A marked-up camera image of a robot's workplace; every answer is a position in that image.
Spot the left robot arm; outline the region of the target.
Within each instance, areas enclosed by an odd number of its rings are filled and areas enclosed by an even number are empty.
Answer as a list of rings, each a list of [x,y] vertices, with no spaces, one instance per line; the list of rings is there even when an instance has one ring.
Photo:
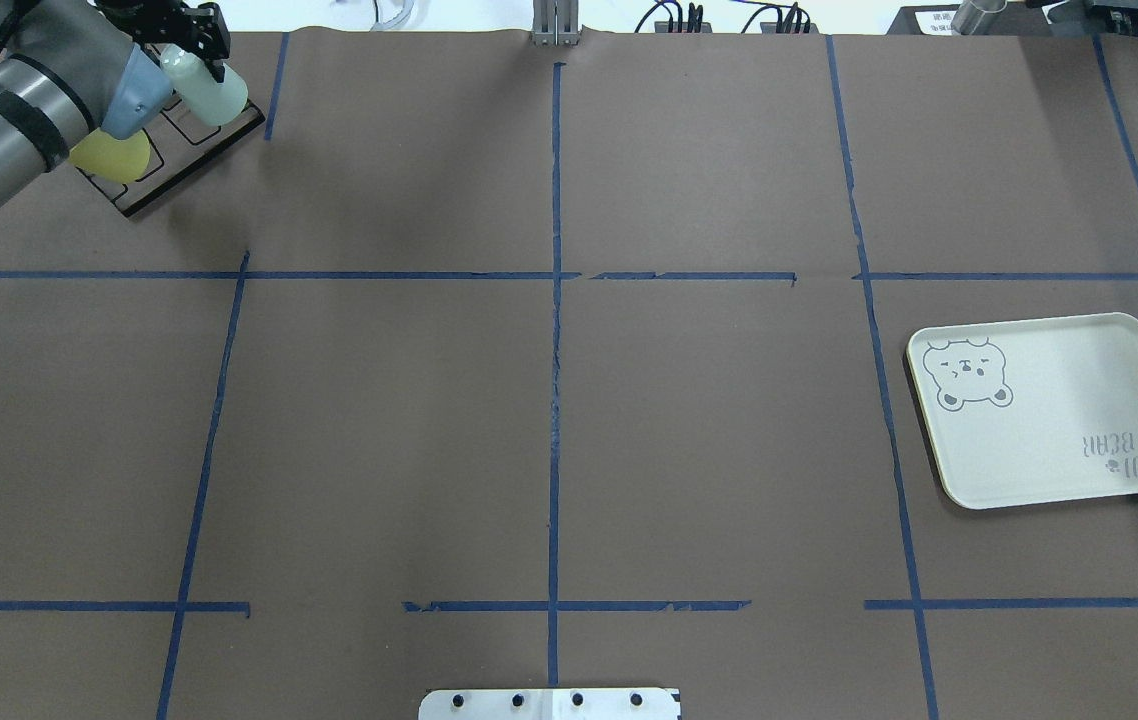
[[[248,101],[220,5],[0,1],[0,208],[101,132],[126,141],[179,96],[209,126]]]

